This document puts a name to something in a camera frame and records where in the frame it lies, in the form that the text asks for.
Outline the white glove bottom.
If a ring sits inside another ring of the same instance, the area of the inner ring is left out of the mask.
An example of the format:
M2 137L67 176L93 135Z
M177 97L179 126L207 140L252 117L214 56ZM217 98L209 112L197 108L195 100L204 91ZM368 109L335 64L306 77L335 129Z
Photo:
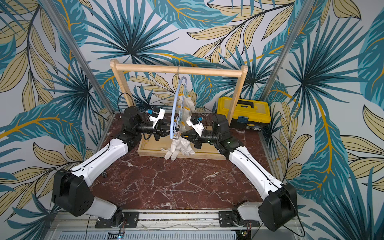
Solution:
M177 140L172 141L171 152L182 153L185 156L190 156L195 154L195 151L191 147L191 143L188 140L181 137L178 138Z

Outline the white glove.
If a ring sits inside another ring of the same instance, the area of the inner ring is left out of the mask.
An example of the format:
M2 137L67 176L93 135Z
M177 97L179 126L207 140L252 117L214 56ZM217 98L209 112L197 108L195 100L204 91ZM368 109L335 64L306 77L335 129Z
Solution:
M179 107L185 111L187 114L191 114L195 111L195 104L192 101L192 98L187 96L187 97L182 97L179 99Z
M195 151L191 147L191 143L188 140L181 137L178 138L177 140L172 141L171 152L182 153L185 156L190 156L195 154Z
M166 153L164 156L165 160L171 159L172 161L174 161L180 153L180 147L171 147L168 149L161 148L161 151Z
M186 121L187 121L187 118L192 115L192 113L191 114L187 114L179 106L177 107L177 112L179 114L178 117L177 117L177 122L178 122L178 125L179 125L180 133L186 132L186 131L190 130L191 127L187 125Z

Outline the light blue clip hanger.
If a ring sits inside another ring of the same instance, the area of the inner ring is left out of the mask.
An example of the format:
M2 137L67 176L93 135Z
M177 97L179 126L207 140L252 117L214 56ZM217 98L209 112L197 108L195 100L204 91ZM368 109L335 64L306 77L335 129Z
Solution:
M171 126L170 126L170 139L177 139L178 138L178 131L180 130L180 127L182 125L182 117L183 117L183 109L184 109L184 102L185 98L187 97L187 78L186 77L180 77L180 67L178 67L177 70L177 77L178 77L178 86L177 90L175 91L175 97L173 101L173 108L172 108L172 114L171 114Z

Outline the white glove back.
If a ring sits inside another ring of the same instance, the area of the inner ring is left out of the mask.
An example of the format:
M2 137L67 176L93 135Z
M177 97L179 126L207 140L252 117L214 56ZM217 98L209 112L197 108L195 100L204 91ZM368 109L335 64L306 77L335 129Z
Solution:
M168 149L161 148L161 151L166 153L164 156L165 160L171 159L172 161L174 161L180 153L180 147L171 147Z

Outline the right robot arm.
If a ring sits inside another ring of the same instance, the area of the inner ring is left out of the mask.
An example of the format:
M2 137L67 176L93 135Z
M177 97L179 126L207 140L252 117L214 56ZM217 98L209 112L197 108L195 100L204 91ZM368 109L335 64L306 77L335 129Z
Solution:
M260 206L246 202L237 207L242 220L261 220L275 232L298 215L296 189L289 183L283 184L257 162L246 146L231 134L226 116L213 115L212 130L205 129L202 118L196 115L187 118L187 125L191 130L181 134L183 139L193 143L196 149L202 144L213 145L242 171L261 196Z

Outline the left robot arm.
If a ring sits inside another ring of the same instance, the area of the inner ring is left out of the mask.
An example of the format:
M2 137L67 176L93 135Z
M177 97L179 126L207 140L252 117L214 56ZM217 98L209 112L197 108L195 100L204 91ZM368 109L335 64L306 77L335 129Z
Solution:
M128 107L122 114L119 134L93 156L68 171L54 175L52 202L75 217L96 216L111 220L119 215L118 207L93 195L90 186L120 157L132 151L144 134L156 140L170 134L170 124L163 121L165 110L153 108L147 113Z

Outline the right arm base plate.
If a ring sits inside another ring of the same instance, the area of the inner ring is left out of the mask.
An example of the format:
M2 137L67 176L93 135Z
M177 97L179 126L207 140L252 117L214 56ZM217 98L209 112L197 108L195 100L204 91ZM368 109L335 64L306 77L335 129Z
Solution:
M243 220L236 211L219 211L219 223L221 228L253 228L259 227L259 221Z

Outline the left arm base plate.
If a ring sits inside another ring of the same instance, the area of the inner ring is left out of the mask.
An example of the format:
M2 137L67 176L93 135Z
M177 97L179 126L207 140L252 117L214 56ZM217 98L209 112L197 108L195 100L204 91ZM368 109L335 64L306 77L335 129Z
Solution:
M95 228L107 229L107 228L128 228L134 229L137 227L139 220L139 212L118 212L110 220L98 218Z

